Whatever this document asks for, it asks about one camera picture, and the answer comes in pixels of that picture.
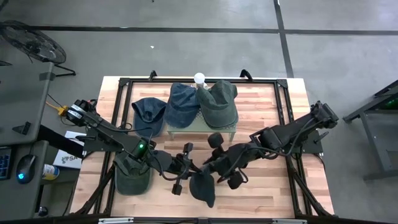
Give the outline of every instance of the desk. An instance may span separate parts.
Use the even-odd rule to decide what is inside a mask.
[[[109,122],[113,113],[119,79],[120,77],[104,77],[98,97],[97,111]],[[299,118],[310,111],[304,81],[294,78],[287,79],[287,83],[294,117]],[[170,83],[135,83],[131,102],[151,96],[167,102],[170,85]],[[239,142],[248,142],[249,135],[255,131],[265,126],[279,124],[272,85],[247,83],[237,84],[237,88],[238,97],[235,102],[239,113],[239,123],[236,127],[234,141],[224,141],[224,148]],[[123,93],[121,105],[124,104],[125,95],[126,90]],[[286,109],[283,94],[281,97],[282,107]],[[122,111],[123,109],[120,108],[117,125],[120,125]],[[130,108],[128,122],[132,122],[132,117],[133,110]],[[211,155],[212,149],[207,143],[209,134],[178,134],[174,140],[171,140],[165,128],[163,134],[155,138],[154,141],[157,142],[157,149],[166,150],[174,155],[182,151],[186,142],[192,142],[191,158],[195,164],[201,164]],[[97,187],[103,157],[103,152],[95,152],[83,161],[71,212],[81,208]],[[333,213],[328,184],[321,162],[313,155],[303,155],[303,164],[309,189],[326,210]],[[183,182],[182,194],[177,196],[171,193],[174,182],[168,182],[158,175],[154,175],[152,186],[144,195],[123,196],[116,191],[111,215],[114,217],[294,217],[284,158],[278,157],[272,161],[257,160],[251,162],[244,171],[249,177],[249,182],[242,184],[236,190],[231,190],[226,182],[216,184],[216,202],[213,208],[208,208],[205,202],[198,201],[190,195],[189,181]],[[304,211],[301,190],[298,190],[298,195],[300,208]],[[104,190],[101,212],[106,204],[107,196],[108,188]]]

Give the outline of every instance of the concrete floor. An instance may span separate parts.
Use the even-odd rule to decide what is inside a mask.
[[[397,30],[395,0],[280,0],[286,29]],[[277,28],[271,0],[12,0],[0,21],[30,25]],[[67,52],[65,66],[77,77],[56,79],[50,94],[69,105],[98,96],[105,75],[286,77],[277,34],[133,32],[45,32]],[[397,79],[398,36],[288,35],[297,78],[304,78],[310,102],[328,103],[342,118]],[[0,42],[0,60],[29,59]],[[46,108],[44,125],[64,134]],[[335,213],[344,218],[398,222],[398,178],[364,182],[378,170],[362,124],[340,121],[323,139],[326,175]],[[51,215],[65,208],[72,185],[49,189]]]

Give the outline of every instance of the wooden table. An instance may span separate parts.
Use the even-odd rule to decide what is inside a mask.
[[[97,111],[109,122],[111,121],[118,80],[120,77],[104,77],[98,97]],[[304,81],[301,78],[287,79],[294,117],[297,119],[310,111]],[[171,83],[135,83],[132,89],[131,102],[144,97],[157,97],[167,102]],[[239,113],[239,123],[233,142],[224,136],[225,149],[232,144],[248,142],[249,135],[266,127],[279,124],[276,110],[274,87],[268,84],[237,84],[238,97],[235,99]],[[124,105],[124,90],[121,105]],[[282,104],[286,112],[283,94]],[[121,122],[123,106],[121,106],[118,124]],[[129,109],[127,121],[132,122],[133,109]],[[186,142],[194,145],[191,158],[200,165],[211,155],[207,143],[209,134],[176,134],[174,140],[164,128],[161,136],[153,139],[157,149],[165,150],[173,155],[182,152]],[[88,200],[100,179],[104,152],[95,152],[83,161],[71,212],[77,211]],[[321,162],[313,155],[303,155],[303,164],[307,184],[318,201],[330,213],[333,213],[328,184]],[[154,175],[148,193],[138,196],[124,196],[115,191],[112,216],[129,217],[218,217],[218,218],[287,218],[294,217],[292,199],[287,177],[285,159],[257,160],[251,162],[245,173],[249,182],[240,188],[231,190],[226,182],[216,184],[216,202],[208,208],[205,202],[194,199],[189,192],[189,181],[183,182],[180,196],[171,193],[174,182]],[[106,205],[108,187],[104,190],[101,211]],[[304,212],[303,197],[298,190],[300,208]]]

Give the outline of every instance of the keyboard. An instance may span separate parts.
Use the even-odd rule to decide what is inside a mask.
[[[0,180],[10,179],[13,159],[11,147],[0,147]]]

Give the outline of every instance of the cap brim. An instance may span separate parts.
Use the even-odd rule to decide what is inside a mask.
[[[171,103],[168,103],[164,119],[170,126],[175,128],[186,128],[192,124],[192,121],[196,118],[198,112],[199,107],[197,110],[192,111],[178,111],[171,106]]]
[[[152,137],[157,137],[162,133],[163,123],[164,123],[164,116],[161,117],[157,121],[147,123],[147,122],[144,122],[140,116],[137,116],[136,114],[134,114],[132,126],[134,129],[148,128],[145,130],[136,131],[136,133],[140,137],[149,138],[151,136],[151,134],[152,134]]]
[[[234,103],[222,110],[211,110],[203,104],[200,106],[203,118],[211,128],[223,128],[238,122],[238,110]]]
[[[149,169],[145,174],[127,176],[116,168],[115,183],[116,190],[121,195],[140,195],[145,193],[150,186],[152,177],[152,169]]]

